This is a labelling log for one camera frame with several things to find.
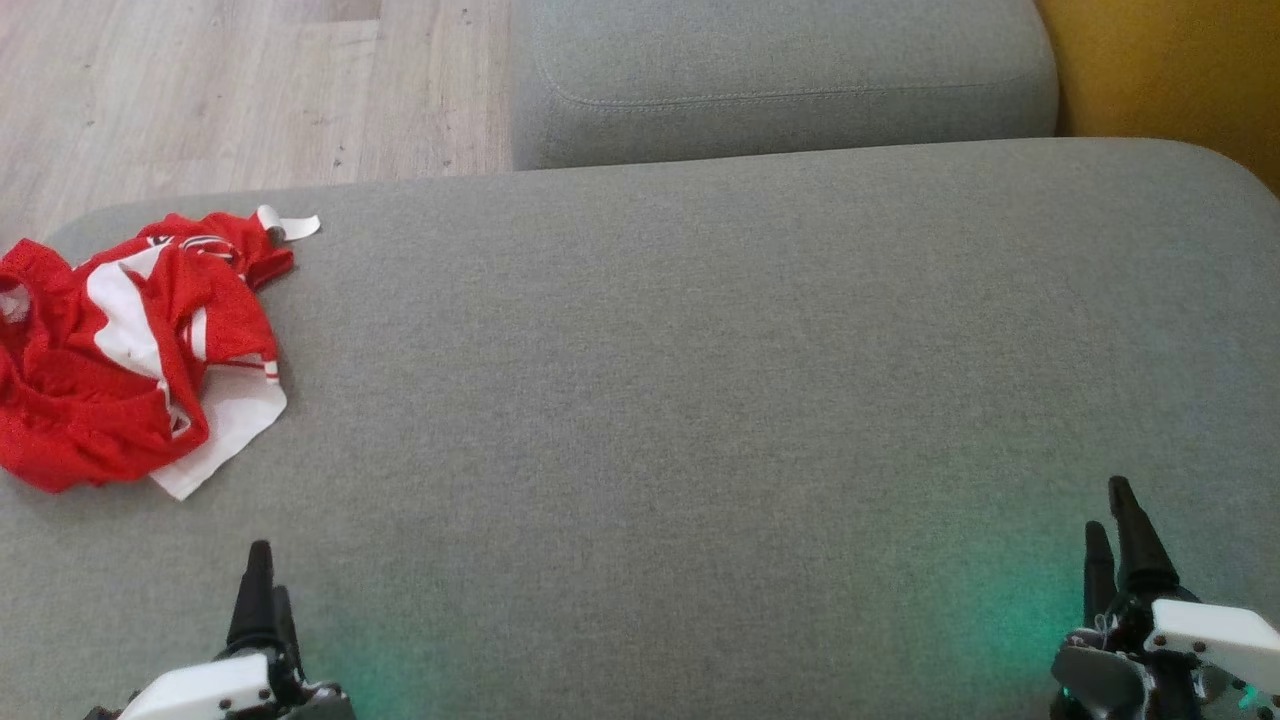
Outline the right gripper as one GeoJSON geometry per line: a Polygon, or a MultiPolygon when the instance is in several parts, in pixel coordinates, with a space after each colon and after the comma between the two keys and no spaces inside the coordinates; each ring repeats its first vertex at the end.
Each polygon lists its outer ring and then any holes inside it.
{"type": "Polygon", "coordinates": [[[1181,578],[1125,477],[1108,479],[1119,569],[1102,523],[1085,524],[1085,625],[1069,633],[1051,675],[1052,719],[1277,717],[1277,629],[1249,609],[1175,600],[1181,578]],[[1129,603],[1110,612],[1112,602],[1129,603]]]}

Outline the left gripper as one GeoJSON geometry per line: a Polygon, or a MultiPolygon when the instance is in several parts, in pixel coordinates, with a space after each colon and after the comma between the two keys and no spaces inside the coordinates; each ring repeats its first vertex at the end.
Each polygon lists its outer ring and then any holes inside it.
{"type": "Polygon", "coordinates": [[[228,653],[164,673],[124,708],[91,708],[87,719],[352,719],[351,697],[335,683],[308,683],[289,592],[274,587],[266,539],[250,546],[228,628],[228,653]],[[276,635],[280,650],[275,647],[276,635]]]}

